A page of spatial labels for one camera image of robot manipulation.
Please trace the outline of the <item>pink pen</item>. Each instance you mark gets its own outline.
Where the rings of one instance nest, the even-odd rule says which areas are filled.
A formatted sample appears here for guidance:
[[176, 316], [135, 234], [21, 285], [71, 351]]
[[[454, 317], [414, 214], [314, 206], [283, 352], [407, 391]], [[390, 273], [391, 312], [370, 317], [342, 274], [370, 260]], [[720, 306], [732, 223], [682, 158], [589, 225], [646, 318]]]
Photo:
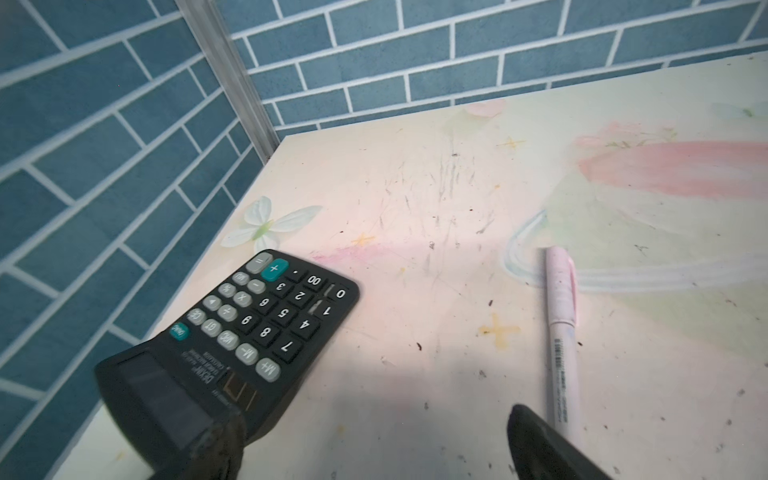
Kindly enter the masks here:
[[549, 326], [552, 361], [553, 425], [573, 446], [583, 447], [577, 342], [572, 323], [556, 321]]

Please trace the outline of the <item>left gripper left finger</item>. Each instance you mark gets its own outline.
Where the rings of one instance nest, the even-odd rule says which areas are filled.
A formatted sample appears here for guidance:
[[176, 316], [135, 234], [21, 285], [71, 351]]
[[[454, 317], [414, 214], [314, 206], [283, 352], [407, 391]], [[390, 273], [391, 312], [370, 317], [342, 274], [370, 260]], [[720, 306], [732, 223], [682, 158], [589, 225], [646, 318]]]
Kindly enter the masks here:
[[230, 408], [150, 479], [236, 479], [245, 440], [244, 416], [240, 410]]

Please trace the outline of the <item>pink pen cap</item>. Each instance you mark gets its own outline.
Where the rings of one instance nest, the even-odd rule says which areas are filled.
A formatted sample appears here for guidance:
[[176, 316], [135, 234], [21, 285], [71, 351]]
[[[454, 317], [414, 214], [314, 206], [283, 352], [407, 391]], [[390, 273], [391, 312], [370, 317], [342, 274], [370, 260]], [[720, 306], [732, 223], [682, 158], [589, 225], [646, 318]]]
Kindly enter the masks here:
[[578, 293], [575, 266], [564, 248], [553, 246], [546, 249], [545, 280], [548, 322], [575, 327]]

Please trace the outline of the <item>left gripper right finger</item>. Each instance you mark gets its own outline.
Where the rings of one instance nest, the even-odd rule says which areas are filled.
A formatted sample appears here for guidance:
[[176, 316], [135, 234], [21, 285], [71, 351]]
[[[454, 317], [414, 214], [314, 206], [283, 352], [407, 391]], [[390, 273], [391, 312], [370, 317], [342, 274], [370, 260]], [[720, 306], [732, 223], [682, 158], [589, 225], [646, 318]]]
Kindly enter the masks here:
[[507, 438], [522, 480], [610, 480], [595, 463], [523, 404], [512, 407]]

